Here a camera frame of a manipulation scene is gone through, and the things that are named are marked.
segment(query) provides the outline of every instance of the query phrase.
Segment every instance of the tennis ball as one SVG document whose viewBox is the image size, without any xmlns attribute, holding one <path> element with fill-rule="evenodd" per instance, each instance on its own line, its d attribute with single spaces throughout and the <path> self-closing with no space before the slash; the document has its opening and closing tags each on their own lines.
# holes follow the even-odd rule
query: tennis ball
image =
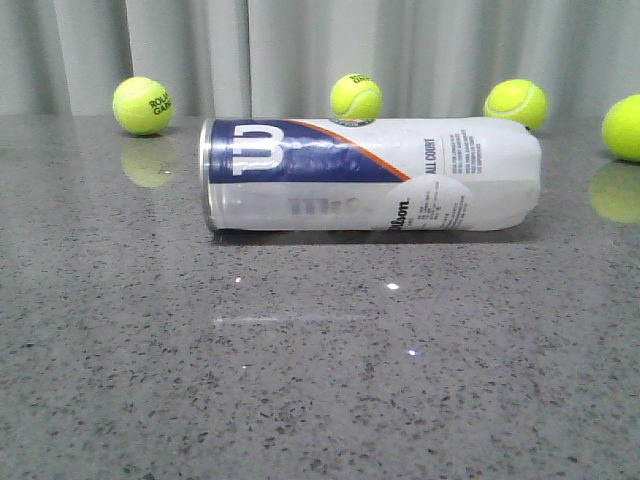
<svg viewBox="0 0 640 480">
<path fill-rule="evenodd" d="M 591 179 L 589 199 L 604 218 L 640 222 L 640 165 L 622 161 L 605 165 Z"/>
<path fill-rule="evenodd" d="M 122 170 L 140 187 L 157 188 L 173 178 L 178 154 L 166 138 L 130 138 L 120 155 Z"/>
<path fill-rule="evenodd" d="M 125 130 L 151 135 L 163 130 L 173 115 L 167 90 L 155 80 L 131 77 L 113 94 L 113 114 Z"/>
<path fill-rule="evenodd" d="M 602 139 L 616 156 L 640 162 L 640 95 L 611 107 L 602 122 Z"/>
<path fill-rule="evenodd" d="M 530 80 L 521 78 L 499 83 L 484 102 L 484 114 L 489 117 L 507 118 L 535 130 L 547 116 L 547 97 L 544 91 Z"/>
<path fill-rule="evenodd" d="M 376 118 L 382 109 L 382 90 L 365 75 L 345 75 L 331 90 L 331 108 L 338 118 Z"/>
</svg>

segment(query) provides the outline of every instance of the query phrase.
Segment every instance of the white curtain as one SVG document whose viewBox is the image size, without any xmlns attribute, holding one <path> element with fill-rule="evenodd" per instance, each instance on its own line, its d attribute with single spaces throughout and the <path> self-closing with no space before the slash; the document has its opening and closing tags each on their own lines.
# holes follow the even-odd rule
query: white curtain
<svg viewBox="0 0 640 480">
<path fill-rule="evenodd" d="M 325 117 L 374 77 L 388 117 L 480 114 L 526 77 L 551 114 L 640 92 L 640 0 L 0 0 L 0 114 L 108 114 L 132 75 L 176 112 Z"/>
</svg>

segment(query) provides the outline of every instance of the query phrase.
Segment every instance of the granite countertop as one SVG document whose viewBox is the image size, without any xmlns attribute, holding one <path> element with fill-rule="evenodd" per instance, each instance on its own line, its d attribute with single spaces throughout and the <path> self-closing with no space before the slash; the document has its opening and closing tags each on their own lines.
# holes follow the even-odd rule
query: granite countertop
<svg viewBox="0 0 640 480">
<path fill-rule="evenodd" d="M 638 478 L 640 165 L 597 119 L 537 133 L 509 230 L 215 237 L 201 123 L 0 117 L 0 478 Z"/>
</svg>

